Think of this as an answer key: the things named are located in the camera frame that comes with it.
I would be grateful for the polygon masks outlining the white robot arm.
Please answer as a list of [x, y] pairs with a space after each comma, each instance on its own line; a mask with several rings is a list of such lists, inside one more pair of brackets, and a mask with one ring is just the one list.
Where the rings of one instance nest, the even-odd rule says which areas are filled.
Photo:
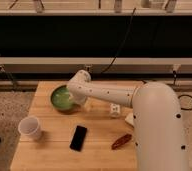
[[97, 84], [79, 70], [67, 89], [80, 105], [92, 97], [133, 109], [138, 171], [190, 171], [180, 102], [170, 86]]

